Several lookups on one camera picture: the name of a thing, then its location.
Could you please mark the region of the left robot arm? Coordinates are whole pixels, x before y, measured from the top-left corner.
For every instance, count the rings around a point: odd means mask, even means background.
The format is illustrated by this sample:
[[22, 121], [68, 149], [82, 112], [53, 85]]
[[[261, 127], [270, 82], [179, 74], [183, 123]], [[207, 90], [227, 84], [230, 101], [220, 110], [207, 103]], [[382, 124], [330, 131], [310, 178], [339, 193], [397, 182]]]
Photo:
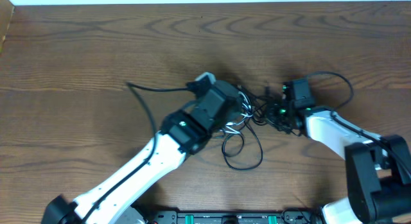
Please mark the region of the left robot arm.
[[57, 196], [46, 207], [42, 223], [116, 223], [154, 183], [201, 151], [228, 122], [240, 114], [240, 91], [222, 80], [196, 86], [194, 107], [168, 115], [153, 129], [149, 143], [122, 168], [71, 203]]

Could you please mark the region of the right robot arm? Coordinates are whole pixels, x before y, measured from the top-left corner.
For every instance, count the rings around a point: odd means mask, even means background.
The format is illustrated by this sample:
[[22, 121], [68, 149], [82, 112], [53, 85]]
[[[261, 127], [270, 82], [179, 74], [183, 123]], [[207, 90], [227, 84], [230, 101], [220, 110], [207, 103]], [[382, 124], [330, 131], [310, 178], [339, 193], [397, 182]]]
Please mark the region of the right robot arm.
[[315, 222], [390, 223], [410, 214], [410, 150], [399, 135], [381, 136], [317, 106], [305, 78], [285, 82], [265, 120], [280, 132], [322, 143], [345, 162], [347, 197], [324, 205]]

